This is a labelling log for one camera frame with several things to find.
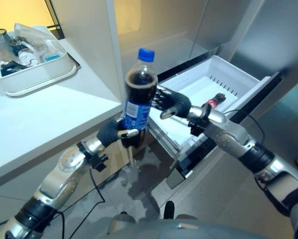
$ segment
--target small bottle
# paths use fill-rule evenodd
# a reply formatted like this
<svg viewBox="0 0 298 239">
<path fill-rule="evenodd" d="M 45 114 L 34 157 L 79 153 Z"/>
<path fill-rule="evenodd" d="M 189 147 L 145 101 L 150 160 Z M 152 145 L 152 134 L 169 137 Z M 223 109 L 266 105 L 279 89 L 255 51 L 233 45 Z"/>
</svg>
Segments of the small bottle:
<svg viewBox="0 0 298 239">
<path fill-rule="evenodd" d="M 212 106 L 212 108 L 216 108 L 219 104 L 226 100 L 225 94 L 217 93 L 212 99 L 208 100 L 206 103 Z"/>
<path fill-rule="evenodd" d="M 139 134 L 124 139 L 124 147 L 139 147 L 144 140 L 151 103 L 157 90 L 158 77 L 153 70 L 154 51 L 140 48 L 137 63 L 125 78 L 127 99 L 123 110 L 123 127 L 136 128 Z"/>
</svg>

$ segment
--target freezer drawer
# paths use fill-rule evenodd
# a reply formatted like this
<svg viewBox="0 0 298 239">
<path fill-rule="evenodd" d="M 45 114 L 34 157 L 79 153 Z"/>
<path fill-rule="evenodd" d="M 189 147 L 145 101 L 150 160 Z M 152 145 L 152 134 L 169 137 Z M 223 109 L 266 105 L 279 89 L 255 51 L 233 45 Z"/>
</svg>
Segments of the freezer drawer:
<svg viewBox="0 0 298 239">
<path fill-rule="evenodd" d="M 224 93 L 226 100 L 216 108 L 224 113 L 244 107 L 272 79 L 273 77 L 267 76 L 258 80 L 222 58 L 212 56 L 160 84 L 186 95 L 195 106 L 203 105 L 217 93 Z M 186 119 L 174 116 L 161 120 L 160 113 L 159 110 L 151 109 L 149 130 L 175 160 L 181 162 L 205 142 L 204 134 L 199 137 L 190 134 Z"/>
</svg>

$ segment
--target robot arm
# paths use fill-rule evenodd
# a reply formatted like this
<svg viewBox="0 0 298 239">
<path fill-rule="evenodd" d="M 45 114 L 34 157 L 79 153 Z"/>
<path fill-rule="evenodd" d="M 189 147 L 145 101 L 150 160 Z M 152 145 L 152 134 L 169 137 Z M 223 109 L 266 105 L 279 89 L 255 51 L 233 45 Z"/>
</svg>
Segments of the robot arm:
<svg viewBox="0 0 298 239">
<path fill-rule="evenodd" d="M 138 134 L 137 129 L 119 131 L 119 128 L 119 123 L 113 120 L 103 126 L 95 138 L 65 150 L 33 197 L 0 231 L 0 239 L 41 238 L 44 229 L 73 194 L 89 168 L 97 171 L 105 168 L 103 162 L 108 157 L 103 154 L 104 149 L 118 139 Z"/>
<path fill-rule="evenodd" d="M 263 191 L 279 212 L 290 216 L 298 235 L 298 170 L 252 138 L 246 129 L 230 121 L 208 104 L 192 106 L 189 98 L 158 86 L 153 106 L 160 118 L 187 118 L 191 134 L 204 133 L 225 152 L 237 158 L 262 183 Z"/>
</svg>

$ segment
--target blue bottle cap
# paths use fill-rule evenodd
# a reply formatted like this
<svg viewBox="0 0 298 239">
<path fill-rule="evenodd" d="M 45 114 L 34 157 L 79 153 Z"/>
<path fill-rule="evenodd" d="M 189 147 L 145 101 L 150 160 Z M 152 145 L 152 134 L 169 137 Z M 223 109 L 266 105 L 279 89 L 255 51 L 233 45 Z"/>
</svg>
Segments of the blue bottle cap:
<svg viewBox="0 0 298 239">
<path fill-rule="evenodd" d="M 146 49 L 146 48 L 140 48 L 139 53 L 138 53 L 138 59 L 141 61 L 153 62 L 154 51 Z"/>
</svg>

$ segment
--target blue label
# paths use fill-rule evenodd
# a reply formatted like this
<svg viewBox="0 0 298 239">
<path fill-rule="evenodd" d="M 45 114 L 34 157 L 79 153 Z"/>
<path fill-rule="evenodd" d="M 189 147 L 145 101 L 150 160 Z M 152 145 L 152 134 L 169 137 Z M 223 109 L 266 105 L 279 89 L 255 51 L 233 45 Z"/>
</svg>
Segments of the blue label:
<svg viewBox="0 0 298 239">
<path fill-rule="evenodd" d="M 139 105 L 127 101 L 125 104 L 123 126 L 144 130 L 147 126 L 151 104 Z"/>
</svg>

